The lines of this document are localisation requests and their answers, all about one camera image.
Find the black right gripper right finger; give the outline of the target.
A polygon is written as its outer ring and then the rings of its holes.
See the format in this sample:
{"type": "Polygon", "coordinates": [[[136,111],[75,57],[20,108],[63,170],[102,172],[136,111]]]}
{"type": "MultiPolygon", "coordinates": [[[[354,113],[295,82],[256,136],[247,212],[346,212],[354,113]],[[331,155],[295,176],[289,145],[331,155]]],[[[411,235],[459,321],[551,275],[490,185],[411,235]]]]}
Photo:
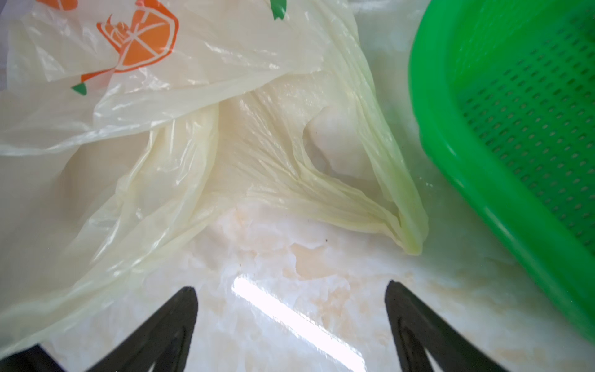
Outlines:
{"type": "Polygon", "coordinates": [[[432,371],[433,357],[443,371],[506,371],[402,283],[389,282],[384,302],[401,370],[432,371]]]}

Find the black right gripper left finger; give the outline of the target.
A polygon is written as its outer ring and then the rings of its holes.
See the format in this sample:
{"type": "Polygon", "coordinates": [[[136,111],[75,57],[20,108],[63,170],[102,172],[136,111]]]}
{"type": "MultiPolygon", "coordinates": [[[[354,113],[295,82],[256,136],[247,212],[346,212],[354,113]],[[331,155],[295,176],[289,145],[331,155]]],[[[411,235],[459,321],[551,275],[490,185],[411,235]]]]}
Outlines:
{"type": "Polygon", "coordinates": [[[198,315],[194,288],[179,290],[91,371],[183,371],[198,315]]]}

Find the cream plastic bag orange print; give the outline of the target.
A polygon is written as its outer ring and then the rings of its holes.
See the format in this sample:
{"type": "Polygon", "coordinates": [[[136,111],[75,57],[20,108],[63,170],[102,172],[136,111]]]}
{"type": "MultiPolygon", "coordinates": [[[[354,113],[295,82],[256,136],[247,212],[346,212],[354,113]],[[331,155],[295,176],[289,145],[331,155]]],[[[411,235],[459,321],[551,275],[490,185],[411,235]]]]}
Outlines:
{"type": "Polygon", "coordinates": [[[417,255],[429,222],[351,1],[9,1],[1,355],[67,330],[247,200],[417,255]]]}

